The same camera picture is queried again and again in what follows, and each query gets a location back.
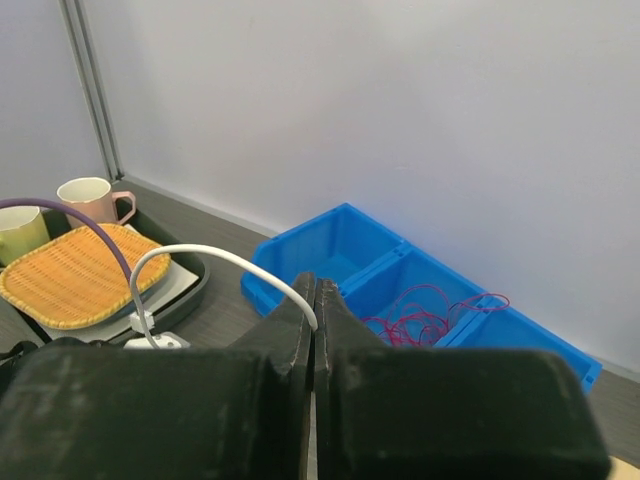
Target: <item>green mug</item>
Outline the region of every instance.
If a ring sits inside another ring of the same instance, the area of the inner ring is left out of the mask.
[[[49,240],[40,207],[0,209],[0,262],[5,266]]]

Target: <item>blue storage tray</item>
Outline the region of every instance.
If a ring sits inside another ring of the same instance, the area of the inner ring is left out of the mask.
[[[264,242],[251,261],[288,284],[301,272],[314,272],[345,287],[403,243],[391,230],[345,203]],[[261,315],[269,314],[283,297],[249,273],[241,285]]]
[[[298,273],[308,271],[332,279],[358,318],[385,318],[394,301],[418,284],[437,285],[451,304],[486,292],[349,204],[264,242],[252,261],[288,284]],[[283,297],[279,290],[251,274],[242,277],[242,291],[261,315],[271,312]],[[412,292],[399,304],[400,309],[409,302],[447,316],[445,301],[433,290]],[[499,306],[500,301],[484,297],[471,305],[491,308]],[[602,369],[600,363],[513,308],[493,312],[463,310],[452,320],[446,335],[430,339],[434,346],[552,351],[573,368],[585,392]],[[367,325],[376,333],[382,330],[376,322]],[[407,322],[406,326],[412,338],[418,339],[423,325]],[[384,335],[381,338],[389,343]]]

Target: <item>mug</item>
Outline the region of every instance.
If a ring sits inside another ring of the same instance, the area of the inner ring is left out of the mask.
[[[58,198],[62,203],[84,213],[96,223],[125,224],[136,213],[136,197],[131,192],[112,192],[111,184],[104,178],[87,177],[69,180],[58,188]],[[131,211],[118,220],[116,200],[128,198]],[[83,223],[67,215],[71,228],[78,228]]]
[[[0,210],[0,262],[5,266],[49,240],[49,232],[39,207],[9,207]]]

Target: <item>woven basket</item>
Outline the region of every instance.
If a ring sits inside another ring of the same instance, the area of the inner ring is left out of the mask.
[[[133,266],[157,243],[113,224],[100,225]],[[169,270],[158,255],[138,277],[142,292]],[[60,330],[95,325],[131,301],[129,285],[111,250],[88,227],[80,227],[27,253],[0,274],[0,295],[38,323]]]

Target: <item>pink mug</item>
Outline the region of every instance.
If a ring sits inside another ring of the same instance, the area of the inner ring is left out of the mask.
[[[124,225],[136,213],[136,197],[131,192],[112,192],[111,184],[104,178],[86,177],[69,180],[58,188],[58,198],[62,203],[84,213],[96,223],[117,223]],[[127,198],[131,211],[118,220],[116,200]],[[83,224],[67,215],[71,228]]]

